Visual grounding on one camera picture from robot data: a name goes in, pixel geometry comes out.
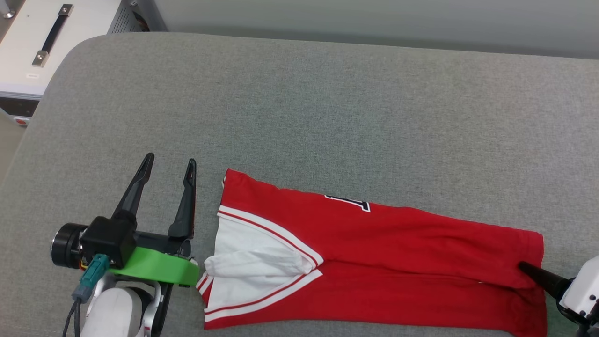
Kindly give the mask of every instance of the black cable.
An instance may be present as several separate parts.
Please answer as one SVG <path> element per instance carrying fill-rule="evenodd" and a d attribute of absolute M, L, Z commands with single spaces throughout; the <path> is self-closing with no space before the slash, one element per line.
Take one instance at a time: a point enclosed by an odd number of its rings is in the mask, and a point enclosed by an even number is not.
<path fill-rule="evenodd" d="M 65 328 L 62 331 L 62 337 L 66 337 L 66 332 L 69 330 L 69 323 L 71 322 L 71 316 L 73 316 L 73 312 L 75 312 L 75 307 L 77 306 L 77 302 L 74 302 L 71 306 L 71 310 L 69 311 L 69 316 L 66 317 Z"/>
<path fill-rule="evenodd" d="M 81 299 L 75 301 L 75 337 L 81 337 L 81 329 L 79 328 L 79 319 L 81 313 Z"/>

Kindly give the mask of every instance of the teal connector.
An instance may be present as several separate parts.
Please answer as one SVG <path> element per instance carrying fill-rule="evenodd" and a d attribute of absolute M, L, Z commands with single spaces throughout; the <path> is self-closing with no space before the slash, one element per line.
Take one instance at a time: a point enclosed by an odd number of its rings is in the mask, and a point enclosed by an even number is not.
<path fill-rule="evenodd" d="M 107 255 L 96 254 L 92 262 L 87 266 L 83 276 L 79 279 L 79 285 L 71 294 L 73 300 L 80 299 L 81 303 L 86 303 L 92 296 L 93 288 L 98 281 L 106 274 L 110 267 L 110 259 Z"/>

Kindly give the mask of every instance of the green bracket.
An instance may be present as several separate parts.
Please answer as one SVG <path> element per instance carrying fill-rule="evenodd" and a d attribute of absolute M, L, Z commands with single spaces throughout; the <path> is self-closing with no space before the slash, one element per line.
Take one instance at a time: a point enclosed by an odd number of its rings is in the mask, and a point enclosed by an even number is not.
<path fill-rule="evenodd" d="M 123 269 L 109 269 L 108 271 L 115 275 L 192 287 L 199 279 L 199 267 L 189 260 L 142 247 L 135 248 Z"/>

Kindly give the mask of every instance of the gray table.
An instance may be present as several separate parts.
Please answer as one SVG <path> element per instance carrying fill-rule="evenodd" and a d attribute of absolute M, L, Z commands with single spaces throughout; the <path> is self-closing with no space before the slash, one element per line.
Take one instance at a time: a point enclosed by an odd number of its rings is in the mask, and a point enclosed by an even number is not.
<path fill-rule="evenodd" d="M 198 161 L 193 250 L 211 255 L 227 168 L 315 191 L 542 233 L 544 267 L 597 255 L 599 62 L 541 56 L 119 34 L 64 60 L 0 189 L 0 331 L 56 336 L 80 272 L 55 267 L 66 222 L 109 215 L 156 153 L 139 228 L 165 233 Z M 289 321 L 205 332 L 192 289 L 164 336 L 507 336 Z M 575 326 L 549 304 L 551 336 Z"/>

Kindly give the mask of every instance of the floor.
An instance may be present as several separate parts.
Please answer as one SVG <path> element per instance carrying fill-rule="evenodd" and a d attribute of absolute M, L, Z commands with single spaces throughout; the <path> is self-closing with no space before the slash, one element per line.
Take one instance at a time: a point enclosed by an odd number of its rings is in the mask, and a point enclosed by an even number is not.
<path fill-rule="evenodd" d="M 14 153 L 21 142 L 25 127 L 12 123 L 6 116 L 0 115 L 0 183 L 13 161 Z"/>

